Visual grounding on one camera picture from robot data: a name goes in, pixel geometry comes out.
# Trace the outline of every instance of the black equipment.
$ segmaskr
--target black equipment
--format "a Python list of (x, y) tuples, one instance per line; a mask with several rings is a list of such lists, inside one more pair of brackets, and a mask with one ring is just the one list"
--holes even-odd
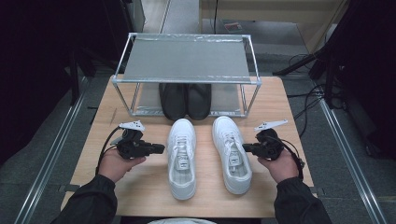
[(142, 136), (142, 132), (137, 130), (125, 129), (123, 131), (122, 139), (117, 143), (117, 150), (125, 160), (146, 157), (149, 154), (163, 154), (165, 146), (140, 140)]
[(283, 143), (284, 140), (277, 137), (277, 133), (274, 129), (262, 130), (261, 132), (256, 134), (256, 138), (259, 143), (242, 145), (246, 152), (251, 152), (257, 157), (274, 161), (279, 157), (280, 153), (285, 148), (288, 152), (291, 153), (291, 156), (293, 157), (293, 160), (297, 165), (297, 169), (299, 171), (299, 178), (304, 179), (303, 168), (305, 166), (305, 163), (298, 155), (297, 149), (296, 154), (286, 144)]

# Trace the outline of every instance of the wooden table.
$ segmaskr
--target wooden table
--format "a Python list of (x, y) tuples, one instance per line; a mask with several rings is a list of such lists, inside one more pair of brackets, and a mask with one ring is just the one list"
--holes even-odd
[[(133, 95), (134, 84), (123, 87), (124, 94)], [(246, 87), (253, 91), (255, 86)], [(244, 135), (245, 143), (257, 142), (253, 128), (264, 121), (287, 119), (287, 124), (275, 127), (280, 138), (292, 142), (305, 161), (302, 145), (296, 131), (293, 116), (282, 84), (278, 77), (263, 77), (262, 87), (245, 119), (233, 118)], [(91, 131), (71, 180), (72, 185), (84, 185), (94, 177), (100, 150), (106, 138), (122, 122), (141, 120), (146, 130), (143, 140), (163, 144), (173, 121), (165, 117), (130, 117), (122, 105), (111, 81), (106, 87)], [(268, 170), (257, 162), (250, 153), (253, 177), (250, 190), (244, 195), (233, 195), (224, 186), (220, 156), (212, 141), (212, 124), (215, 117), (192, 120), (197, 137), (195, 150), (197, 188), (195, 195), (187, 201), (178, 201), (170, 191), (167, 178), (167, 155), (151, 154), (148, 159), (133, 168), (117, 183), (119, 216), (148, 217), (274, 217), (276, 182)], [(308, 165), (304, 168), (304, 182), (312, 187)], [(64, 203), (72, 192), (67, 192)]]
[[(294, 22), (309, 53), (318, 49), (347, 0), (219, 0), (218, 19)], [(215, 0), (200, 0), (200, 22), (214, 19)]]

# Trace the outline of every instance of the hand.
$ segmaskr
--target hand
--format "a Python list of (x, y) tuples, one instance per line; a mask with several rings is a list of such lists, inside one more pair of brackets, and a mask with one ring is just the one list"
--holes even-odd
[(258, 161), (270, 171), (271, 177), (276, 183), (298, 176), (297, 165), (286, 149), (282, 150), (279, 158), (275, 161), (268, 161), (260, 157)]
[(114, 183), (117, 183), (127, 172), (131, 171), (132, 167), (145, 160), (146, 157), (125, 160), (115, 148), (112, 148), (102, 158), (98, 174), (104, 175)]

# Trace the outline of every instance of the black jacket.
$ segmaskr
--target black jacket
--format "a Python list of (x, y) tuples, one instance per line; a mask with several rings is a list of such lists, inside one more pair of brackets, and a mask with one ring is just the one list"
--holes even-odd
[[(321, 200), (298, 177), (286, 179), (276, 187), (274, 206), (279, 224), (332, 223)], [(75, 192), (52, 223), (111, 223), (117, 211), (114, 188), (113, 181), (97, 175)]]

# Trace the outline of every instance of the person's right hand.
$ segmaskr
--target person's right hand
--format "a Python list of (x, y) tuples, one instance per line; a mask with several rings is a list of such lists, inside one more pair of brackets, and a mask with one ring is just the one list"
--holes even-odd
[(298, 176), (297, 165), (286, 149), (282, 150), (279, 158), (275, 161), (268, 161), (261, 157), (257, 160), (270, 171), (271, 177), (276, 183)]

